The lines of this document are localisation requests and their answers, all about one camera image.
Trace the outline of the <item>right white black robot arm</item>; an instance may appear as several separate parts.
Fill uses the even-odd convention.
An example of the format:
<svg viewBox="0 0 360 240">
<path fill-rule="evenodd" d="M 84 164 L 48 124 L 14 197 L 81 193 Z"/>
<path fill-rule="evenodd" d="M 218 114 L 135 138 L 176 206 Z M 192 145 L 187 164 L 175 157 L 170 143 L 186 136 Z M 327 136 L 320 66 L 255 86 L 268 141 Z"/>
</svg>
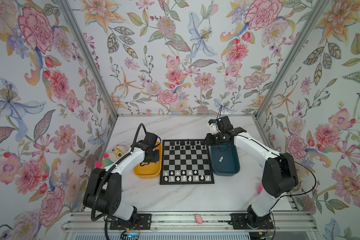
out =
<svg viewBox="0 0 360 240">
<path fill-rule="evenodd" d="M 245 151 L 264 167 L 259 197 L 247 209 L 246 223 L 255 229 L 270 215 L 273 207 L 299 183 L 294 157 L 280 153 L 253 138 L 241 127 L 233 127 L 229 117 L 210 119 L 210 133 L 205 138 L 208 146 L 229 143 Z"/>
</svg>

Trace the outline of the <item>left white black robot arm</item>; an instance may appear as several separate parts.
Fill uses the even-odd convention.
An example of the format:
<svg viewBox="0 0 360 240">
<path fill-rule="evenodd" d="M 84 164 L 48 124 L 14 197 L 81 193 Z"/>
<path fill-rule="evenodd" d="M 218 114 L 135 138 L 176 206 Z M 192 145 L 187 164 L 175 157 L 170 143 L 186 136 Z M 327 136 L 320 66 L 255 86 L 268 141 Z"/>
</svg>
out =
<svg viewBox="0 0 360 240">
<path fill-rule="evenodd" d="M 91 209 L 91 221 L 108 218 L 129 226 L 137 223 L 137 208 L 122 201 L 122 176 L 136 166 L 158 163 L 159 139 L 158 135 L 147 132 L 141 123 L 126 154 L 104 169 L 95 168 L 91 172 L 83 199 L 84 206 Z"/>
</svg>

